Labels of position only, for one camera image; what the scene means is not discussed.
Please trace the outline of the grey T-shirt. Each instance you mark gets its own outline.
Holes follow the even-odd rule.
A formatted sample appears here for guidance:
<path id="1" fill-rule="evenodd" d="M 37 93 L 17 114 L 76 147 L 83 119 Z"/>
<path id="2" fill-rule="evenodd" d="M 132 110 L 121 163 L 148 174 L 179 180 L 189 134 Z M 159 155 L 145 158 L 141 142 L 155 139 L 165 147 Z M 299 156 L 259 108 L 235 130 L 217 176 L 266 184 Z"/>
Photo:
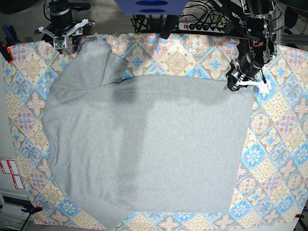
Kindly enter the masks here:
<path id="1" fill-rule="evenodd" d="M 92 38 L 53 83 L 43 113 L 48 167 L 64 196 L 114 228 L 133 212 L 225 213 L 252 87 L 177 76 L 124 78 Z"/>

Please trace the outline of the black orange clamp top left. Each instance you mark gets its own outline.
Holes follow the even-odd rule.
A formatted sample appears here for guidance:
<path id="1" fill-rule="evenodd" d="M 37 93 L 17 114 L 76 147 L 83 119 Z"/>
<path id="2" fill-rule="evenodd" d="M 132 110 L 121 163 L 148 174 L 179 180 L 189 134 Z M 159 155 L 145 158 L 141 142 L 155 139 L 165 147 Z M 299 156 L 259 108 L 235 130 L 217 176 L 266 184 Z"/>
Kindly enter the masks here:
<path id="1" fill-rule="evenodd" d="M 0 52 L 9 64 L 14 60 L 12 52 L 5 42 L 0 43 Z"/>

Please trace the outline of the white red label stickers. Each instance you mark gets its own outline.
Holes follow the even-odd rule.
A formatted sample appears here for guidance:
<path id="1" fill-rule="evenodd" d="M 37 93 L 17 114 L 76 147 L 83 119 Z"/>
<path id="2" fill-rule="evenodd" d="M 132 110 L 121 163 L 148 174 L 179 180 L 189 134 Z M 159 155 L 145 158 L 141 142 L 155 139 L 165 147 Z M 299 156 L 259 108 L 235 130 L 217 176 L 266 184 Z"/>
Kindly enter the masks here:
<path id="1" fill-rule="evenodd" d="M 12 181 L 12 185 L 16 190 L 23 190 L 24 186 L 17 169 L 14 159 L 0 159 L 0 179 L 8 179 Z"/>

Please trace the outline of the orange clamp bottom right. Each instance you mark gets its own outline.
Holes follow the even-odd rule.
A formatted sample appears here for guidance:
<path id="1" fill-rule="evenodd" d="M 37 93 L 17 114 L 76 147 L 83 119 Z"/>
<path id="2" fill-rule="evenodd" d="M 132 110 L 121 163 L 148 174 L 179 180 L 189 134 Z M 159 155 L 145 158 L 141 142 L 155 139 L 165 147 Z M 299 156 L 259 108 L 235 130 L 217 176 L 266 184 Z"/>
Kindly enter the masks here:
<path id="1" fill-rule="evenodd" d="M 304 216 L 303 214 L 296 214 L 295 217 L 296 217 L 296 218 L 301 218 L 301 219 L 304 219 L 304 218 L 305 218 L 305 216 Z"/>

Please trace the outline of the black power strip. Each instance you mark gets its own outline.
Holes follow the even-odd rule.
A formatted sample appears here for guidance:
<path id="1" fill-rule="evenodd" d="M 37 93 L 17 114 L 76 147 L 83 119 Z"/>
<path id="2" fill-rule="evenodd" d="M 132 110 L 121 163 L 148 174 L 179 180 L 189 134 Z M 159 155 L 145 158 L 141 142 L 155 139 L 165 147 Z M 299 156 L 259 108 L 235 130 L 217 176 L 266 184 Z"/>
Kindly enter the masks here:
<path id="1" fill-rule="evenodd" d="M 178 29 L 180 31 L 224 33 L 222 25 L 217 25 L 215 23 L 178 23 Z"/>

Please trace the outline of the blue clamp bottom left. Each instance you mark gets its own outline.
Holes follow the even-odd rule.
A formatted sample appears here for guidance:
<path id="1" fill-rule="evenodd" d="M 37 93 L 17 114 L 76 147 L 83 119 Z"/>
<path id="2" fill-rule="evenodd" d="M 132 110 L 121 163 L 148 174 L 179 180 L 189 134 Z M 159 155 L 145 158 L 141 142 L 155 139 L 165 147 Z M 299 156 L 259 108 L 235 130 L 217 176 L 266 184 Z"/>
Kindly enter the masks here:
<path id="1" fill-rule="evenodd" d="M 21 208 L 21 211 L 23 211 L 25 213 L 29 213 L 30 215 L 33 215 L 35 213 L 42 211 L 42 208 L 41 207 L 24 206 L 23 208 Z"/>

